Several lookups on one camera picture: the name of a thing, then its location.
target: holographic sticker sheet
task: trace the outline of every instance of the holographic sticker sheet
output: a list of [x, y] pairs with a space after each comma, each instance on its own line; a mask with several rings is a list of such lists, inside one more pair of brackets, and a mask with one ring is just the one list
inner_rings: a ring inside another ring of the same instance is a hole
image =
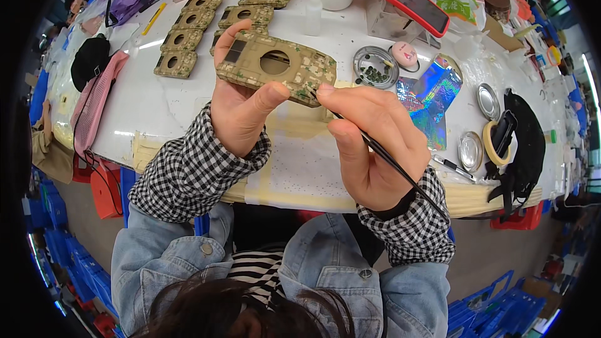
[[411, 91], [416, 82], [416, 79], [399, 77], [397, 81], [398, 100], [401, 101], [405, 109], [409, 112], [414, 125], [425, 134], [428, 139], [428, 148], [437, 151], [446, 150], [447, 123], [445, 117], [443, 116], [438, 123], [434, 121], [428, 110], [424, 108], [424, 105]]
[[436, 57], [411, 91], [438, 123], [459, 93], [461, 85], [461, 78], [453, 67], [446, 60]]

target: factory floor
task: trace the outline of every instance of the factory floor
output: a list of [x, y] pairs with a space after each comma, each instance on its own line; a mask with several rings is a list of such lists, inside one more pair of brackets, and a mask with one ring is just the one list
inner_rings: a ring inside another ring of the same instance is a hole
[[[117, 232], [123, 228], [122, 218], [101, 220], [96, 214], [90, 184], [55, 182], [67, 204], [69, 230], [110, 272], [110, 256]], [[493, 230], [489, 221], [452, 220], [457, 252], [449, 264], [447, 279], [451, 291], [448, 302], [464, 298], [488, 286], [492, 281], [515, 270], [512, 284], [519, 278], [538, 275], [561, 224], [544, 214], [535, 230]], [[383, 256], [376, 262], [379, 271], [388, 267]]]

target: tape roll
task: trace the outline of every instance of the tape roll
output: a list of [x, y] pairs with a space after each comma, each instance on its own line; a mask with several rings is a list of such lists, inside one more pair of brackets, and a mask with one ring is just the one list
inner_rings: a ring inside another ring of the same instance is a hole
[[495, 147], [492, 145], [491, 130], [492, 127], [499, 124], [499, 122], [492, 120], [485, 125], [485, 129], [482, 131], [482, 142], [486, 149], [486, 154], [491, 159], [492, 163], [497, 166], [505, 166], [509, 163], [509, 157], [511, 155], [511, 145], [507, 147], [507, 154], [505, 158], [499, 157], [499, 154], [495, 152]]

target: pink mesh bag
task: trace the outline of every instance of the pink mesh bag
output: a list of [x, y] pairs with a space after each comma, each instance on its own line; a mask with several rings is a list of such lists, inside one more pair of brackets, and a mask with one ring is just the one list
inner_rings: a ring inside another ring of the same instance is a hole
[[71, 117], [73, 146], [77, 154], [82, 156], [84, 151], [92, 147], [102, 117], [102, 109], [109, 94], [110, 82], [116, 78], [128, 57], [123, 51], [117, 51], [110, 58], [106, 69], [89, 80], [79, 95]]

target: pink egg-shaped object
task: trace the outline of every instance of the pink egg-shaped object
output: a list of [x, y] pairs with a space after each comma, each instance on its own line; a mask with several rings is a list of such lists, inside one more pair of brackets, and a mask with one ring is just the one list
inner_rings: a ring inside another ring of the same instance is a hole
[[417, 52], [414, 47], [404, 41], [398, 41], [390, 50], [397, 63], [404, 67], [413, 67], [417, 64]]

